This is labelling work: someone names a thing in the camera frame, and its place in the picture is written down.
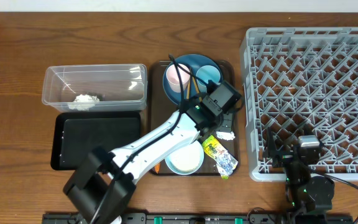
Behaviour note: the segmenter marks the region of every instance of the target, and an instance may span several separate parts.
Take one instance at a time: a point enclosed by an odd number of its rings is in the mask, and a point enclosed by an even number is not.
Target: wooden table
[[[45,212],[74,212],[62,192],[71,172],[50,167],[58,111],[41,102],[52,65],[143,63],[201,53],[230,62],[241,89],[239,46],[250,27],[358,26],[358,14],[0,13],[0,223],[40,223]],[[247,213],[287,207],[284,183],[248,175],[245,113],[239,113],[241,166],[229,180],[156,177],[137,185],[131,208],[149,212]],[[336,184],[334,213],[358,214],[358,191]]]

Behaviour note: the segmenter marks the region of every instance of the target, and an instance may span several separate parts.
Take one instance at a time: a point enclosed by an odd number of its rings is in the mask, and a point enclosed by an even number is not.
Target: transparent bin
[[[99,102],[74,103],[81,94],[97,96]],[[91,105],[87,111],[143,110],[146,99],[147,69],[142,64],[49,67],[42,91],[42,102],[61,112],[79,111],[73,105]]]

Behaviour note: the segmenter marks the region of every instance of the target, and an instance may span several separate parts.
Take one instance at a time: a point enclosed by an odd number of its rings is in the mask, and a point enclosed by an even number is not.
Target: plate
[[[203,55],[198,55],[198,54],[189,54],[189,55],[182,55],[178,58],[175,59],[177,61],[177,63],[181,63],[186,65],[187,67],[191,68],[191,71],[193,72],[193,75],[197,74],[197,71],[205,65],[212,65],[215,68],[217,68],[219,70],[219,72],[221,73],[221,79],[219,82],[222,82],[222,71],[219,68],[218,65],[216,65],[216,63],[208,58],[205,57]],[[164,71],[164,76],[162,77],[162,86],[164,89],[165,94],[167,94],[167,97],[174,103],[174,104],[178,104],[180,102],[180,93],[176,93],[174,91],[172,91],[172,89],[169,86],[168,80],[167,80],[167,69],[169,66],[171,66],[173,63],[171,62],[167,68]],[[194,86],[194,83],[192,81],[192,78],[190,79],[191,81],[191,90],[190,90],[190,97],[194,96],[197,94],[196,92],[196,88]],[[185,91],[185,95],[184,97],[186,97],[187,95],[187,87],[184,89]]]

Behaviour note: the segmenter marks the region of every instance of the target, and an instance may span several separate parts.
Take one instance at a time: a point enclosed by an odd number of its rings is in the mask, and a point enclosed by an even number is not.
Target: white plastic crate
[[[310,167],[358,180],[358,27],[251,28],[240,56],[250,176],[285,180],[262,157],[267,128],[290,143],[307,125],[325,145]]]

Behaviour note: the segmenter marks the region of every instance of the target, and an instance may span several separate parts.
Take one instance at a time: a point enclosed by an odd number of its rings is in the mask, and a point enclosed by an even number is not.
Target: orange object
[[[160,166],[161,166],[160,162],[157,165],[154,166],[154,170],[155,170],[156,173],[160,172]]]

